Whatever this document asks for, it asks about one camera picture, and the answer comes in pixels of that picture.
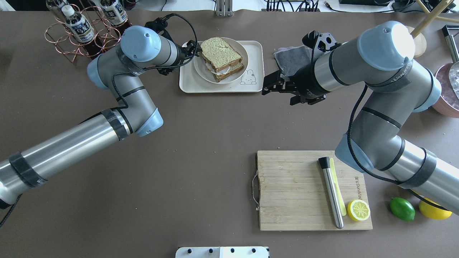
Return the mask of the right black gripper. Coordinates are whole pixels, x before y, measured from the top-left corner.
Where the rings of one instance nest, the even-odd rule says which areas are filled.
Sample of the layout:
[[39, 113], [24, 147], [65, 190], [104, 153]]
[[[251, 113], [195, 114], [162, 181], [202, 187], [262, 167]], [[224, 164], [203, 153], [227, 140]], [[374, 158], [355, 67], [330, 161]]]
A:
[[262, 95], [278, 91], [275, 88], [279, 85], [280, 93], [291, 93], [294, 96], [290, 98], [290, 105], [308, 104], [314, 105], [326, 99], [327, 91], [323, 89], [316, 80], [312, 68], [301, 68], [289, 81], [281, 84], [281, 71], [277, 70], [263, 79]]

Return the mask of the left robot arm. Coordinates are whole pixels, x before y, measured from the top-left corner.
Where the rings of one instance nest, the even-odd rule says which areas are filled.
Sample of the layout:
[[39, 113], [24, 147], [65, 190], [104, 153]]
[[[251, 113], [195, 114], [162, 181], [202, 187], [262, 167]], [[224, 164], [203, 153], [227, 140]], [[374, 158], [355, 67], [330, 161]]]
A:
[[159, 109], [139, 76], [149, 69], [167, 72], [185, 65], [198, 46], [197, 38], [182, 47], [151, 28], [135, 25], [126, 29], [115, 47], [87, 66], [90, 80], [109, 89], [118, 106], [1, 162], [1, 209], [12, 207], [25, 191], [109, 145], [134, 133], [144, 137], [161, 127], [164, 121]]

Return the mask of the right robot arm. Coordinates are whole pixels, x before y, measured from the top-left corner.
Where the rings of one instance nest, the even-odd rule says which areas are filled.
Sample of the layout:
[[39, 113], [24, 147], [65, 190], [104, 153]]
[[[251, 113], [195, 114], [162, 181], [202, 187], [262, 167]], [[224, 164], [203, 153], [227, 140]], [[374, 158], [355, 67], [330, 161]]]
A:
[[357, 171], [383, 171], [413, 195], [455, 214], [459, 209], [458, 168], [398, 136], [413, 112], [434, 105], [441, 83], [414, 57], [414, 40], [405, 25], [387, 21], [346, 43], [331, 34], [311, 31], [303, 44], [312, 49], [309, 64], [285, 81], [281, 72], [264, 77], [262, 94], [291, 93], [291, 105], [323, 101], [326, 94], [364, 82], [372, 94], [349, 128], [335, 155]]

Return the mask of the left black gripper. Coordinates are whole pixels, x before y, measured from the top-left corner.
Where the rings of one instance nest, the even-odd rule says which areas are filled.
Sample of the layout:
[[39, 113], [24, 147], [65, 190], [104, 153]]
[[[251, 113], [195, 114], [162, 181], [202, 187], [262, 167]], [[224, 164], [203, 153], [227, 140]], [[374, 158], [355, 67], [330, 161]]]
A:
[[184, 66], [189, 63], [194, 57], [199, 57], [202, 52], [200, 44], [194, 40], [190, 40], [185, 44], [185, 46], [181, 46], [179, 50], [180, 66]]

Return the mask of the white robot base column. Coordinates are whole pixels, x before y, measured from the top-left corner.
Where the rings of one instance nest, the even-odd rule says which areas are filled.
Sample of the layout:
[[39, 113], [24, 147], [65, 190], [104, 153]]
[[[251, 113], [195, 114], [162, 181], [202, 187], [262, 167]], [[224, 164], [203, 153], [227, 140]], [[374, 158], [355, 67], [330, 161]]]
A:
[[229, 247], [181, 247], [176, 258], [269, 258], [268, 247], [259, 245]]

